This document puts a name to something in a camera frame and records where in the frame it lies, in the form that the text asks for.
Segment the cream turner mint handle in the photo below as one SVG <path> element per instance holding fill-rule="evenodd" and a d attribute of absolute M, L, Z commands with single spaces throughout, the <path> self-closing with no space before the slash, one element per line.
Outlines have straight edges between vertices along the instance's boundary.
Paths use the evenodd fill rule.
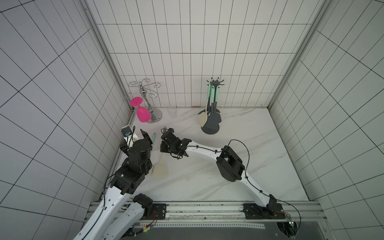
<path fill-rule="evenodd" d="M 198 122 L 199 122 L 201 127 L 203 127 L 208 120 L 208 108 L 209 108 L 209 103 L 210 103 L 210 98 L 211 98 L 211 93 L 212 93 L 213 88 L 214 88 L 213 86 L 209 86 L 205 110 L 198 117 Z"/>

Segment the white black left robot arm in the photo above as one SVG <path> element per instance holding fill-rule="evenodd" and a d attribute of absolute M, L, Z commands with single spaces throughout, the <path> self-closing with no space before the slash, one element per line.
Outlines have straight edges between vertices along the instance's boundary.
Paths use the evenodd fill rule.
<path fill-rule="evenodd" d="M 119 240 L 143 216 L 151 215 L 153 200 L 144 194 L 135 195 L 152 168 L 153 142 L 147 132 L 141 134 L 142 139 L 131 133 L 121 142 L 120 149 L 127 158 L 113 175 L 93 215 L 75 236 L 76 240 Z"/>

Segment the cream spatula mint handle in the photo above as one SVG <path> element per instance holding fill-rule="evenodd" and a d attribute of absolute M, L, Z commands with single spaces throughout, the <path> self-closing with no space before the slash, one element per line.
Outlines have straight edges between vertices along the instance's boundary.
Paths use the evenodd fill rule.
<path fill-rule="evenodd" d="M 169 175 L 168 167 L 164 161 L 163 153 L 156 154 L 160 160 L 153 166 L 152 176 L 155 178 L 163 179 Z"/>

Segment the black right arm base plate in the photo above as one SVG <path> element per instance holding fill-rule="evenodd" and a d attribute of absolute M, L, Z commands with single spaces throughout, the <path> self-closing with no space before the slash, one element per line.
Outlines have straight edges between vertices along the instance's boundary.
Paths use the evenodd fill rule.
<path fill-rule="evenodd" d="M 266 207 L 257 204 L 243 204 L 243 212 L 247 220 L 284 220 L 286 215 L 282 212 L 282 205 L 277 203 L 273 195 L 269 195 Z"/>

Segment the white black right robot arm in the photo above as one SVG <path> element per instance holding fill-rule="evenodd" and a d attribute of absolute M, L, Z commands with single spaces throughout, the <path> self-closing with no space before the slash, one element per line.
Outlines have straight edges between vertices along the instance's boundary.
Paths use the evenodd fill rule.
<path fill-rule="evenodd" d="M 273 195 L 262 190 L 251 178 L 243 161 L 230 146 L 224 146 L 220 149 L 199 145 L 190 139 L 181 140 L 174 135 L 172 129 L 163 133 L 161 139 L 162 153 L 168 153 L 177 159 L 191 155 L 206 159 L 217 165 L 225 180 L 231 183 L 238 182 L 239 185 L 242 185 L 255 202 L 256 210 L 253 215 L 259 219 L 274 218 L 277 214 L 284 214 L 282 205 Z"/>

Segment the grey spatula mint handle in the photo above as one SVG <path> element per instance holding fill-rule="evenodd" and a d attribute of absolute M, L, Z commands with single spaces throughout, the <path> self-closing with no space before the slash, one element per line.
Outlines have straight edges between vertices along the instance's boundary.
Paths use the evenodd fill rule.
<path fill-rule="evenodd" d="M 208 108 L 208 120 L 206 124 L 202 127 L 203 132 L 209 135 L 214 135 L 220 130 L 220 125 L 218 123 L 218 120 L 216 119 L 213 113 L 213 103 L 215 99 L 214 94 L 215 94 L 215 87 L 212 89 L 212 93 L 211 93 L 211 98 L 210 98 L 210 103 Z"/>

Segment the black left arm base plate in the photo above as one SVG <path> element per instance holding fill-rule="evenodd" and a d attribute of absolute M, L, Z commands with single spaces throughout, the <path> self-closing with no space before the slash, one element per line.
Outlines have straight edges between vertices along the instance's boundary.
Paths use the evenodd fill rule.
<path fill-rule="evenodd" d="M 167 204 L 154 203 L 154 201 L 144 194 L 136 195 L 134 203 L 138 203 L 144 209 L 141 220 L 164 220 L 166 218 Z"/>

